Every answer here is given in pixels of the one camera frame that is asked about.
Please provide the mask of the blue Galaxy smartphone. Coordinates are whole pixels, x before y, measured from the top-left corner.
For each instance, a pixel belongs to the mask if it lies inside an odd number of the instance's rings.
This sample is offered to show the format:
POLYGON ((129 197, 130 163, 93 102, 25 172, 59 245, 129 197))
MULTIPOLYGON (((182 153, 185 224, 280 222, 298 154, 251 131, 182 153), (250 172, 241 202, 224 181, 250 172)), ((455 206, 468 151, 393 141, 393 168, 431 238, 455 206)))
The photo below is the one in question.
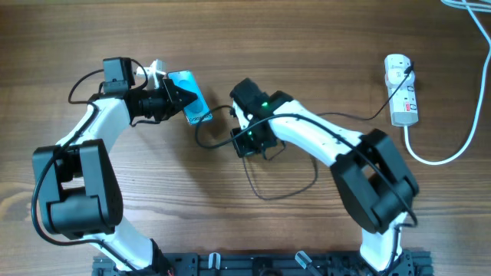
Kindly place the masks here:
POLYGON ((169 72, 167 77, 178 88, 189 92, 189 95, 185 96, 186 103, 183 108, 189 125, 196 125, 200 120, 204 123, 213 119, 213 115, 209 113, 208 104, 203 97, 192 71, 169 72))

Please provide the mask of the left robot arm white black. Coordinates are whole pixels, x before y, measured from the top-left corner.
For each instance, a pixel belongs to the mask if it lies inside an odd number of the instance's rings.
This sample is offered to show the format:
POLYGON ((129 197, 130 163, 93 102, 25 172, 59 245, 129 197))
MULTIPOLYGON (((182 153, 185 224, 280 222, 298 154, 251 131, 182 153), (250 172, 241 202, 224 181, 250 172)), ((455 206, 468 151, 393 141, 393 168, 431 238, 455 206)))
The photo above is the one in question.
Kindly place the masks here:
POLYGON ((64 138, 32 155, 35 188, 31 221, 38 236, 60 247, 91 244, 118 275, 172 275, 157 243, 124 217, 124 201, 109 152, 119 135, 138 124, 159 124, 197 95, 164 73, 140 67, 136 85, 129 57, 106 58, 104 81, 83 104, 86 114, 64 138))

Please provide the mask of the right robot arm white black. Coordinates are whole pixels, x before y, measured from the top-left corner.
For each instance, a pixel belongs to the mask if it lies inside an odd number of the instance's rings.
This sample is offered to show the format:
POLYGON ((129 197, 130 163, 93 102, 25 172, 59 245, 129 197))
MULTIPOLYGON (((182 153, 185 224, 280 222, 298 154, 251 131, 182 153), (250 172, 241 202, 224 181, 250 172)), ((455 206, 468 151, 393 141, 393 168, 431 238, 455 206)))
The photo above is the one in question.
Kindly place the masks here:
POLYGON ((339 127, 308 111, 283 91, 261 91, 246 78, 231 90, 231 132, 240 157, 264 154, 278 141, 292 143, 326 165, 341 201, 362 229, 361 257, 388 275, 401 257, 400 230, 419 192, 417 181, 392 139, 374 129, 367 134, 339 127))

